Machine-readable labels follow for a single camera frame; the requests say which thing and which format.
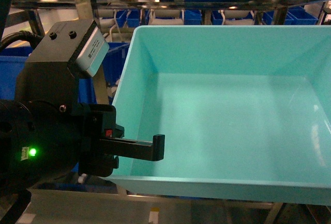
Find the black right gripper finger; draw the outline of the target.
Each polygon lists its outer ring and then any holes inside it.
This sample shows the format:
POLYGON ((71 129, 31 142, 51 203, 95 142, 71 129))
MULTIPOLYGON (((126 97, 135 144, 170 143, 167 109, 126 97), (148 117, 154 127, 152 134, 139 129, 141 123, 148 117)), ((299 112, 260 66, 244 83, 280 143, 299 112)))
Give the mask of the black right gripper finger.
POLYGON ((165 135, 154 135, 152 141, 139 141, 121 138, 98 140, 98 152, 146 161, 164 159, 165 135))

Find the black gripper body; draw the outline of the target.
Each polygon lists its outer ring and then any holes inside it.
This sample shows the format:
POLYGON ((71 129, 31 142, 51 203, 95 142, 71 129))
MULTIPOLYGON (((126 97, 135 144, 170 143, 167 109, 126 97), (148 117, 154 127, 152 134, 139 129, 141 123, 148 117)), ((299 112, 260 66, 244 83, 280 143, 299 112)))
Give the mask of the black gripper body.
POLYGON ((112 105, 79 103, 62 111, 45 101, 1 101, 1 182, 37 183, 80 173, 108 176, 118 167, 102 146, 124 135, 112 105))

